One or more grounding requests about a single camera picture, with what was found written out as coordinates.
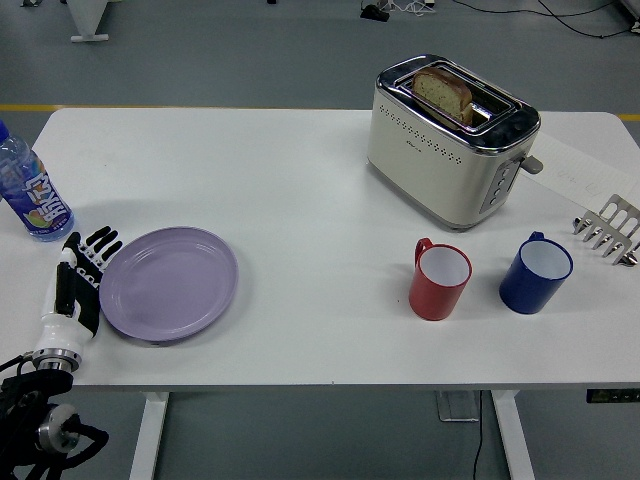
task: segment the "robotic hand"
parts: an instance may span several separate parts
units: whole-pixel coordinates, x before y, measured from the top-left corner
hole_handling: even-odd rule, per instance
[[[33,351],[37,369],[74,372],[80,366],[84,345],[98,331],[102,274],[122,247],[114,242],[117,236],[111,227],[101,228],[85,243],[78,232],[69,235],[42,311],[44,330]]]
[[[104,227],[85,243],[72,233],[65,242],[60,262],[43,308],[44,330],[33,352],[0,365],[0,371],[18,365],[18,374],[7,378],[0,390],[0,480],[15,479],[19,465],[34,465],[28,479],[49,469],[47,480],[60,478],[97,454],[109,435],[83,425],[71,405],[48,403],[49,397],[71,390],[71,372],[82,362],[84,345],[98,329],[98,287],[109,259],[122,247],[118,232]],[[32,361],[36,370],[22,373]],[[67,458],[80,435],[93,443]]]

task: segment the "plate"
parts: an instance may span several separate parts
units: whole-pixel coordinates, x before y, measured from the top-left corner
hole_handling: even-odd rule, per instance
[[[218,236],[174,227],[137,238],[120,250],[100,282],[108,322],[133,338],[167,342],[193,335],[229,306],[238,262]]]

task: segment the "toaster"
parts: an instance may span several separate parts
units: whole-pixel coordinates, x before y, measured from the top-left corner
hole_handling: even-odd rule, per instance
[[[472,94],[464,125],[412,92],[424,67],[447,70]],[[507,200],[520,168],[542,164],[528,156],[540,115],[501,88],[436,55],[411,58],[377,78],[368,160],[383,177],[454,230],[466,230]]]

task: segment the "bottle label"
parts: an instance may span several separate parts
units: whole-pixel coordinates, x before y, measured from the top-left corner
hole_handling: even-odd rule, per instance
[[[23,191],[35,207],[28,213],[22,212],[22,216],[26,220],[25,225],[29,230],[35,229],[40,233],[53,232],[67,223],[69,209],[51,185],[49,175],[46,172],[40,172],[37,176],[27,180]]]
[[[36,235],[55,232],[71,218],[71,210],[49,180],[44,165],[35,153],[23,171],[2,170],[3,196],[22,219],[27,230]]]

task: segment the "plastic bottle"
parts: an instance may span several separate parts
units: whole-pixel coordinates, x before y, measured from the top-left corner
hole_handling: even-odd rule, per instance
[[[2,120],[0,195],[40,241],[57,240],[73,228],[73,212],[53,187],[44,165],[24,140],[9,133]]]

